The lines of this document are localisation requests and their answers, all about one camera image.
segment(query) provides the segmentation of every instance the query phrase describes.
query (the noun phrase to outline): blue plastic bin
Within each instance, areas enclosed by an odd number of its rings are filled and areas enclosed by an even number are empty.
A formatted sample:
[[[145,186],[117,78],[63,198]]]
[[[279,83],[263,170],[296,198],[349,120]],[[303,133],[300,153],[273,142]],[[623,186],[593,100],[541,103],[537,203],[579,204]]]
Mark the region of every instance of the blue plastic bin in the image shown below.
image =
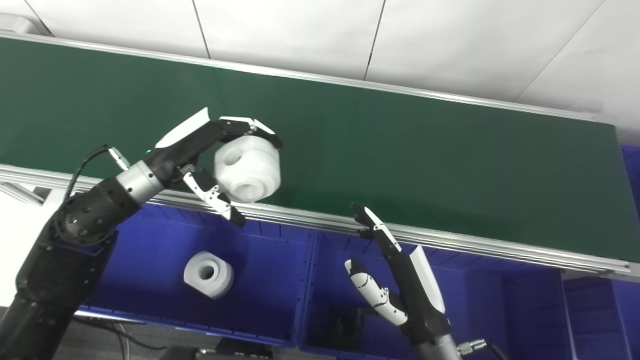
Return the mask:
[[[346,273],[345,260],[357,256],[382,284],[396,292],[397,286],[372,241],[321,233],[317,248],[300,348],[349,359],[415,359],[400,330],[380,316],[365,317],[359,347],[349,350],[323,347],[331,312],[340,307],[368,307]],[[512,359],[519,360],[572,358],[558,269],[446,250],[424,250],[440,285],[457,342],[492,340]],[[494,357],[490,352],[479,352],[473,359]]]
[[[640,214],[640,146],[623,144],[620,145],[620,149],[625,161],[631,192],[636,202],[636,210]]]
[[[579,359],[638,359],[640,284],[583,277],[564,288]]]
[[[316,232],[146,205],[124,222],[84,310],[241,340],[295,346]],[[235,281],[212,300],[185,284],[200,251],[231,264]]]

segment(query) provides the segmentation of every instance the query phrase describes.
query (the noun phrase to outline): hole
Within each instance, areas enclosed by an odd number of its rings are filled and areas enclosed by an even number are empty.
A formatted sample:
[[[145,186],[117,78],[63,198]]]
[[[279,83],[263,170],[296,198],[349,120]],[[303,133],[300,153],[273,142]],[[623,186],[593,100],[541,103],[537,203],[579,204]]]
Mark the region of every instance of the hole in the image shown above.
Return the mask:
[[[240,150],[240,149],[231,149],[225,155],[224,162],[225,162],[226,166],[231,166],[231,165],[237,163],[238,160],[240,160],[241,158],[242,158],[242,150]]]
[[[202,280],[209,280],[216,273],[215,269],[211,265],[205,265],[198,271],[198,275]]]

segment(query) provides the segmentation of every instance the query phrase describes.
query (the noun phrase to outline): robotic arm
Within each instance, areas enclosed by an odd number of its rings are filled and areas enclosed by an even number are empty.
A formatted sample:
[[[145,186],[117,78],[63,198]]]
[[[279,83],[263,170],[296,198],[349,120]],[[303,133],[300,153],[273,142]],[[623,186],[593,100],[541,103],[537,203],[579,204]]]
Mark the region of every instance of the robotic arm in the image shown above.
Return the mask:
[[[360,237],[375,240],[396,280],[400,294],[382,287],[356,258],[345,262],[353,284],[384,318],[400,327],[425,360],[460,360],[451,336],[440,288],[422,247],[411,254],[402,250],[386,225],[369,209],[352,204],[354,219],[366,226]]]
[[[277,135],[258,120],[221,117],[211,121],[204,108],[167,133],[131,167],[115,153],[127,170],[86,193],[65,198],[18,272],[17,294],[0,321],[0,360],[53,358],[69,321],[90,296],[109,260],[117,240],[116,226],[171,185],[184,181],[227,220],[242,226],[244,216],[231,206],[215,179],[195,171],[195,164],[215,143],[245,135],[282,147]]]

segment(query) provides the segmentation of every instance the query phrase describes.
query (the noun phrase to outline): connector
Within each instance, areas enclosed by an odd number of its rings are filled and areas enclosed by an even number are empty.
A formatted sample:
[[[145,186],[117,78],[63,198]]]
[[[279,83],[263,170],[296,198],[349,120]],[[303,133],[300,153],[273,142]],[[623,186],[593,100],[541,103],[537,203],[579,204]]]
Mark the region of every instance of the connector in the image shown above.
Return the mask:
[[[478,340],[468,341],[466,343],[459,344],[458,352],[460,353],[460,355],[465,356],[485,347],[486,347],[486,341],[484,339],[478,339]]]
[[[122,155],[122,153],[113,146],[109,148],[109,155],[111,155],[111,157],[116,162],[118,167],[121,168],[122,170],[126,171],[131,166],[131,163],[129,163],[129,160],[127,160],[127,158],[125,158]]]

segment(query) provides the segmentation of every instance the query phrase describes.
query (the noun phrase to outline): white plastic block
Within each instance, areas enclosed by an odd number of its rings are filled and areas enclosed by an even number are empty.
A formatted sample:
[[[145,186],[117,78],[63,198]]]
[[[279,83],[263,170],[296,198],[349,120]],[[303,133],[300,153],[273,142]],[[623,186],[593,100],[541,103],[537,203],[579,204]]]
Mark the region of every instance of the white plastic block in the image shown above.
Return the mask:
[[[257,136],[242,136],[225,144],[214,159],[216,179],[232,201],[255,202],[280,187],[280,155]]]
[[[195,254],[184,268],[184,282],[212,299],[224,296],[234,282],[234,269],[210,252]]]

